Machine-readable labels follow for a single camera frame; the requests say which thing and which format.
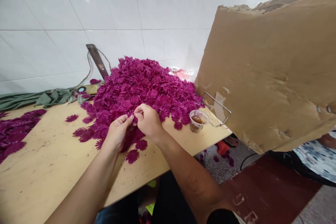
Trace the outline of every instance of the electrical cable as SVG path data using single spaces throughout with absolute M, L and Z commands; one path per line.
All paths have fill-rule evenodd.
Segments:
M 107 60 L 107 62 L 108 62 L 108 65 L 109 65 L 109 67 L 110 67 L 110 71 L 111 71 L 111 69 L 112 69 L 112 67 L 111 67 L 111 63 L 110 63 L 110 61 L 107 59 L 107 57 L 105 56 L 105 54 L 102 52 L 102 51 L 100 51 L 98 48 L 97 48 L 97 50 L 105 57 L 105 59 Z
M 240 165 L 240 171 L 242 171 L 242 167 L 243 167 L 243 164 L 244 164 L 245 160 L 248 159 L 248 158 L 251 157 L 251 156 L 254 156 L 254 155 L 257 155 L 257 153 L 253 153 L 253 154 L 247 156 L 247 157 L 242 161 L 242 164 Z
M 110 70 L 111 70 L 111 69 L 112 69 L 112 67 L 111 67 L 111 63 L 110 63 L 110 61 L 108 60 L 108 58 L 107 58 L 107 57 L 105 56 L 105 54 L 104 54 L 102 51 L 100 51 L 98 48 L 97 48 L 97 50 L 98 50 L 98 51 L 105 57 L 105 59 L 106 59 L 107 62 L 108 62 L 108 65 L 109 65 L 109 67 L 110 67 Z M 84 84 L 84 82 L 90 77 L 90 75 L 93 74 L 93 67 L 92 67 L 92 66 L 93 66 L 93 62 L 92 62 L 92 58 L 89 56 L 89 51 L 87 52 L 86 57 L 87 57 L 87 61 L 88 61 L 89 66 L 90 66 L 90 70 L 89 70 L 88 74 L 85 76 L 85 78 L 84 78 L 78 85 L 71 87 L 71 88 L 74 88 L 74 90 L 73 90 L 72 92 L 75 92 L 76 89 L 77 89 L 77 87 L 79 87 L 80 85 Z

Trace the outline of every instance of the cardboard box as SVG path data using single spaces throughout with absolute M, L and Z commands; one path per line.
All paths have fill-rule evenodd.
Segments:
M 247 146 L 289 151 L 336 124 L 335 68 L 336 0 L 219 6 L 195 85 Z

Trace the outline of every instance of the pile of purple flowers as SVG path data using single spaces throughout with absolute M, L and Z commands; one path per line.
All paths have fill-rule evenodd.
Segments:
M 96 147 L 100 149 L 108 132 L 109 125 L 119 116 L 133 114 L 140 104 L 145 103 L 155 109 L 161 122 L 171 116 L 177 130 L 190 123 L 189 113 L 204 107 L 202 98 L 196 94 L 192 82 L 180 80 L 169 74 L 169 68 L 163 68 L 157 61 L 149 59 L 119 59 L 119 67 L 111 70 L 100 86 L 94 103 L 85 102 L 81 105 L 87 112 L 84 123 L 94 123 L 87 128 L 79 128 L 73 135 L 80 137 L 81 142 L 97 139 Z M 121 152 L 128 151 L 135 144 L 126 160 L 133 163 L 139 157 L 138 150 L 145 150 L 147 142 L 142 140 L 145 135 L 135 127 L 127 133 Z
M 44 109 L 33 110 L 18 118 L 0 120 L 0 164 L 8 155 L 21 150 L 26 145 L 22 140 L 40 121 L 39 117 L 46 112 Z M 0 113 L 0 118 L 7 114 Z

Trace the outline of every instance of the yellow object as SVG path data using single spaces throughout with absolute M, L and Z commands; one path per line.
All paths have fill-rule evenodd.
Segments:
M 99 84 L 79 86 L 77 88 L 77 93 L 85 91 L 89 95 L 93 94 L 95 95 L 97 93 L 98 88 Z
M 148 206 L 146 206 L 147 211 L 148 211 L 152 216 L 153 216 L 154 206 L 155 206 L 154 203 L 153 203 L 153 204 L 150 204 L 150 205 L 148 205 Z
M 152 180 L 151 182 L 147 183 L 150 187 L 156 187 L 156 180 Z

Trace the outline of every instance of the person's right hand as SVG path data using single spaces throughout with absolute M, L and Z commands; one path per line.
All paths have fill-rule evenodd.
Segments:
M 164 133 L 164 128 L 155 109 L 146 104 L 141 104 L 134 110 L 138 119 L 138 128 L 151 139 L 155 139 Z

